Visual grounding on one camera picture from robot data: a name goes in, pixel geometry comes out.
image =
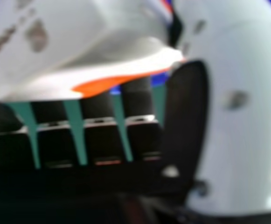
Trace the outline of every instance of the teal surface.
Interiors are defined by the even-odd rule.
[[[153,99],[156,109],[157,119],[163,124],[164,118],[164,98],[165,98],[165,88],[163,86],[156,87],[153,89]],[[125,154],[128,161],[132,161],[132,155],[130,152],[130,147],[128,139],[126,136],[126,131],[124,127],[124,114],[120,95],[113,96],[113,103],[115,108],[116,119],[119,124],[119,129],[121,132],[123,144],[125,146]],[[82,115],[79,108],[78,101],[69,100],[64,101],[68,119],[71,124],[71,130],[74,135],[74,140],[77,147],[77,154],[79,157],[79,162],[81,165],[87,164],[86,148],[83,140],[83,123]],[[32,110],[29,103],[11,103],[10,106],[22,117],[25,124],[29,128],[29,135],[31,138],[31,143],[33,147],[34,160],[37,168],[40,168],[38,152],[37,152],[37,142],[36,142],[36,122],[32,114]]]

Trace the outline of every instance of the white plastic casing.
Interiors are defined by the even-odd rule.
[[[96,73],[78,77],[66,73],[58,80],[69,80],[70,84],[59,88],[43,82],[43,77],[66,69],[82,67],[87,71],[87,66],[100,69],[99,65],[114,66],[158,56],[167,41],[167,23],[171,20],[168,11],[164,11],[153,0],[0,0],[0,38],[15,28],[0,44],[0,100],[78,98],[80,94],[71,91],[74,86],[101,77]],[[33,30],[37,24],[40,31]],[[36,50],[35,43],[40,44]],[[164,66],[158,63],[151,69]],[[109,75],[128,75],[124,67],[117,72]],[[34,83],[39,78],[41,86]],[[24,91],[35,87],[39,90]]]
[[[187,206],[210,216],[271,213],[271,4],[175,3],[186,26],[179,47],[189,61],[205,63],[210,84],[206,139],[195,176],[207,183],[208,194],[191,191]],[[245,93],[247,101],[232,110],[228,105],[236,92]]]

